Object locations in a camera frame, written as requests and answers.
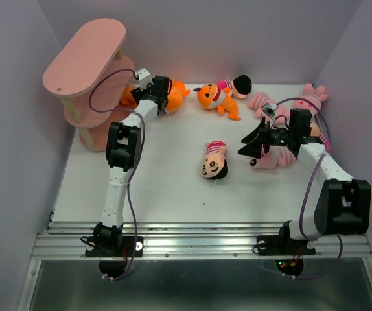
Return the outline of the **doll plush pink striped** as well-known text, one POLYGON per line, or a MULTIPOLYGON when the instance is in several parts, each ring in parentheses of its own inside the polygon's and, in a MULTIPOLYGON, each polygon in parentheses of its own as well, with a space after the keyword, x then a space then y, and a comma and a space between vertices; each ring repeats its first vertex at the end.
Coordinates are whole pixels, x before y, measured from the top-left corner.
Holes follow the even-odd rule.
POLYGON ((205 143, 205 147, 206 153, 201 169, 202 176, 214 181, 225 178, 229 172, 225 142, 215 140, 205 143))

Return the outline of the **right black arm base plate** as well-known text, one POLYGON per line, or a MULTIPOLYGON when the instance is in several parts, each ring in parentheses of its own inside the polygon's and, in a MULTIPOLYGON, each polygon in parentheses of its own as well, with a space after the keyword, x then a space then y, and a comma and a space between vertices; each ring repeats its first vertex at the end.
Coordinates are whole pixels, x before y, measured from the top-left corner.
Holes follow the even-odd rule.
POLYGON ((260 256, 315 255, 315 248, 308 248, 305 240, 282 239, 279 235, 260 235, 252 251, 260 256))

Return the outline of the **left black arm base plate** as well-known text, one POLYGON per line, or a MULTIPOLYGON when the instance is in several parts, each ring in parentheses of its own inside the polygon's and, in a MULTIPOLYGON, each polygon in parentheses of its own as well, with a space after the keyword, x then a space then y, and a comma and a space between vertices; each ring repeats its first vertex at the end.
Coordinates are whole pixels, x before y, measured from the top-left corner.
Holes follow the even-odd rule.
POLYGON ((134 236, 123 236, 119 246, 105 245, 97 246, 94 243, 93 236, 83 236, 80 241, 85 245, 85 256, 88 258, 101 257, 142 257, 144 239, 142 236, 137 236, 134 242, 134 236))

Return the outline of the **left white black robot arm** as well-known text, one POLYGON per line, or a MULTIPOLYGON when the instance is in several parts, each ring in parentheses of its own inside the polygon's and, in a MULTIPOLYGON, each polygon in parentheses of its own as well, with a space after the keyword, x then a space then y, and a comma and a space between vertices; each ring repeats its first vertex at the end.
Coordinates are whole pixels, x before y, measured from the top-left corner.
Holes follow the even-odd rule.
POLYGON ((87 257, 117 257, 123 254, 123 210, 132 174, 143 151, 145 124, 156 118, 168 104, 172 80, 165 76, 151 77, 137 73, 139 87, 131 91, 136 108, 119 122, 112 122, 106 143, 109 167, 106 203, 93 236, 83 238, 87 257))

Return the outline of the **orange shark plush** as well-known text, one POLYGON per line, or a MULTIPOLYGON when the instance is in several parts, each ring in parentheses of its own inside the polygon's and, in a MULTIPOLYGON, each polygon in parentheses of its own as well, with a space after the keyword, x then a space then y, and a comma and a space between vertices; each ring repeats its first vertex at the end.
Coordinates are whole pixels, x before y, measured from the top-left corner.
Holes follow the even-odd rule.
POLYGON ((227 112, 229 119, 240 121, 237 103, 232 98, 232 90, 229 88, 222 89, 217 84, 205 84, 202 87, 193 89, 196 93, 198 102, 206 110, 217 110, 223 115, 227 112))

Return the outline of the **orange shark plush back-facing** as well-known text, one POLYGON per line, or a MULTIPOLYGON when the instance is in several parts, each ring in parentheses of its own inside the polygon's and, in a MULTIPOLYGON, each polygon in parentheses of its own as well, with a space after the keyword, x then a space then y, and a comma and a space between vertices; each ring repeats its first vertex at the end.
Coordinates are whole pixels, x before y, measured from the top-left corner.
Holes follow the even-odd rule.
POLYGON ((190 92, 191 90, 187 89, 183 82, 171 80, 169 84, 167 106, 161 113, 170 115, 177 112, 183 106, 184 98, 189 95, 190 92))

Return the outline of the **orange shark plush mouth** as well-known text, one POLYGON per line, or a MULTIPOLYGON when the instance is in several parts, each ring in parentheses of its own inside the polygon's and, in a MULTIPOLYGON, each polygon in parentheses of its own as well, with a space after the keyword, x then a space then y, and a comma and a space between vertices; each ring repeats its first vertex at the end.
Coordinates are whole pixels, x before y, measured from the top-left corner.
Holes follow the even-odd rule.
POLYGON ((137 86, 135 84, 128 84, 124 92, 122 93, 119 101, 120 106, 136 107, 137 102, 135 101, 131 91, 135 90, 137 86))

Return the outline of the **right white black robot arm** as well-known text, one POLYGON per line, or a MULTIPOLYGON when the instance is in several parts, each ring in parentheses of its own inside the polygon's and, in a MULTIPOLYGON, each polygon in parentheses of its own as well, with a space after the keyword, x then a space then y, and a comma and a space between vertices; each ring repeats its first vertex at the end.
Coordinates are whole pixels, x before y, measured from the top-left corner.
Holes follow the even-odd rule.
POLYGON ((258 163, 275 147, 285 147, 311 173, 308 188, 320 187, 314 212, 305 215, 307 198, 303 199, 299 218, 285 222, 275 241, 278 248, 291 253, 300 241, 313 241, 327 235, 363 235, 370 219, 371 185, 352 177, 335 162, 328 146, 311 136, 312 114, 307 109, 291 109, 288 128, 274 128, 262 120, 245 136, 238 154, 258 163))

